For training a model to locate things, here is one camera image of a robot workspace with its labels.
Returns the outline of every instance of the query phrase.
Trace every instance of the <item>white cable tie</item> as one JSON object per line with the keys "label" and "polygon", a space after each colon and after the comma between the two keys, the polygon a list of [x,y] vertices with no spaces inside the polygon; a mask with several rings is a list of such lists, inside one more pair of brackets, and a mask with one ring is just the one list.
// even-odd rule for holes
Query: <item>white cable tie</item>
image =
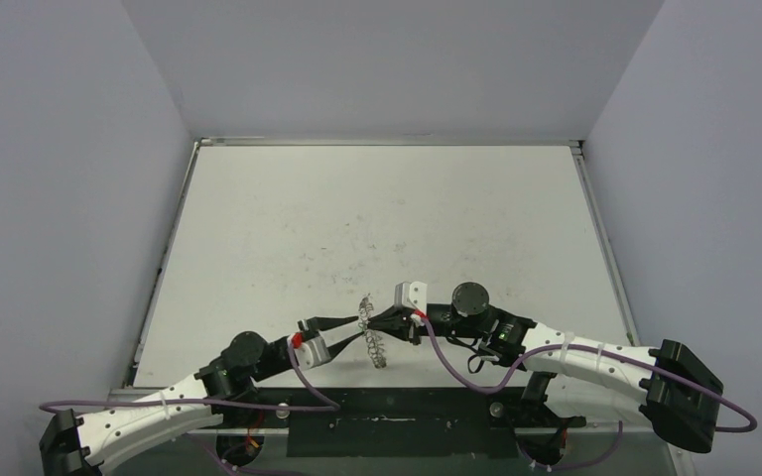
{"label": "white cable tie", "polygon": [[563,369],[563,374],[565,374],[568,377],[570,377],[571,375],[569,375],[568,373],[568,367],[566,366],[565,361],[566,361],[566,357],[568,357],[568,346],[571,345],[571,343],[573,342],[573,338],[574,338],[573,332],[566,332],[566,338],[563,341],[563,349],[560,353],[560,367]]}
{"label": "white cable tie", "polygon": [[600,385],[605,387],[603,385],[603,374],[600,373],[600,362],[603,360],[603,347],[605,347],[606,344],[600,342],[597,344],[597,362],[594,364],[594,374],[599,378]]}
{"label": "white cable tie", "polygon": [[165,402],[165,392],[159,391],[159,401],[162,402],[162,410],[165,412],[165,419],[171,419],[171,412],[168,412],[168,404]]}

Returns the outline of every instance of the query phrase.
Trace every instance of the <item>purple cable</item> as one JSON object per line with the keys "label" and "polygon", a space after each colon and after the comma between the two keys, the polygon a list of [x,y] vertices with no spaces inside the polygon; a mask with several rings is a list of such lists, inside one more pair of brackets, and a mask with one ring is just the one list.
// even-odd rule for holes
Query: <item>purple cable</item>
{"label": "purple cable", "polygon": [[615,436],[615,440],[612,442],[611,446],[609,446],[609,449],[603,451],[600,453],[599,456],[597,456],[594,459],[589,459],[588,461],[582,461],[580,463],[569,463],[569,464],[560,464],[559,466],[550,466],[547,464],[542,464],[539,461],[536,461],[535,459],[531,458],[529,454],[527,454],[527,451],[524,450],[519,445],[519,448],[521,449],[521,454],[523,454],[527,459],[533,461],[537,467],[539,468],[545,468],[547,469],[549,466],[551,468],[551,471],[572,471],[575,469],[582,469],[582,468],[588,468],[590,466],[594,466],[595,464],[600,464],[603,461],[609,459],[609,456],[614,454],[615,451],[617,451],[617,448],[620,447],[620,443],[623,440],[623,421],[618,422],[618,433],[617,436]]}
{"label": "purple cable", "polygon": [[171,399],[162,401],[150,401],[150,402],[108,402],[103,400],[57,400],[54,402],[44,402],[39,405],[39,409],[49,414],[55,414],[58,407],[104,407],[104,408],[124,408],[124,409],[140,409],[144,407],[162,407],[165,405],[213,405],[218,407],[233,407],[237,409],[246,410],[268,410],[268,411],[290,411],[290,412],[337,412],[340,410],[340,405],[334,400],[323,395],[317,390],[311,382],[305,377],[300,370],[297,363],[297,355],[292,346],[288,346],[288,357],[291,360],[291,367],[294,368],[297,377],[303,383],[306,389],[311,392],[312,395],[320,399],[323,403],[327,404],[326,407],[279,407],[277,405],[262,405],[262,404],[247,404],[244,402],[230,402],[228,400],[216,400],[216,399]]}
{"label": "purple cable", "polygon": [[[480,387],[469,382],[468,380],[465,379],[465,377],[462,376],[462,374],[454,370],[454,368],[448,362],[448,359],[445,358],[445,356],[443,355],[443,352],[440,350],[440,344],[437,342],[437,336],[434,334],[434,328],[431,326],[431,323],[427,319],[423,319],[423,322],[425,323],[425,327],[428,329],[428,335],[431,337],[431,345],[434,346],[434,351],[437,353],[437,357],[439,357],[440,361],[443,362],[443,366],[448,370],[448,372],[451,373],[451,375],[454,378],[456,378],[458,382],[462,383],[469,389],[484,395],[492,395],[503,390],[504,387],[507,386],[507,383],[510,381],[510,378],[512,377],[513,372],[515,372],[518,366],[521,365],[525,360],[529,359],[530,357],[533,357],[534,355],[537,355],[537,354],[541,354],[542,352],[561,350],[563,348],[561,344],[551,344],[551,345],[543,345],[542,347],[537,347],[533,350],[529,350],[525,352],[524,354],[522,354],[518,359],[516,359],[515,362],[513,362],[513,364],[510,366],[509,370],[507,371],[507,375],[504,376],[504,379],[501,380],[501,382],[498,385],[496,385],[495,387]],[[596,347],[591,347],[588,345],[579,345],[579,344],[569,344],[568,350],[579,350],[582,352],[590,352],[592,354],[598,353],[598,350]],[[711,390],[703,387],[702,385],[695,384],[694,382],[691,382],[690,380],[684,377],[676,375],[673,372],[669,372],[665,369],[656,367],[655,365],[650,365],[650,364],[641,362],[640,360],[635,360],[633,358],[619,355],[614,352],[609,352],[608,350],[600,350],[599,353],[600,355],[604,357],[615,359],[620,362],[625,362],[627,364],[640,367],[644,370],[649,370],[650,372],[654,372],[656,374],[661,375],[662,377],[666,377],[690,389],[696,390],[697,392],[700,392],[701,394],[706,395],[720,402],[720,404],[723,405],[724,407],[732,410],[733,412],[749,420],[749,424],[747,424],[746,426],[718,426],[717,428],[714,429],[714,431],[716,432],[746,433],[749,431],[753,431],[755,428],[758,427],[758,420],[755,419],[755,416],[753,414],[744,410],[739,405],[730,402],[724,396],[719,395],[715,392],[712,392]]]}

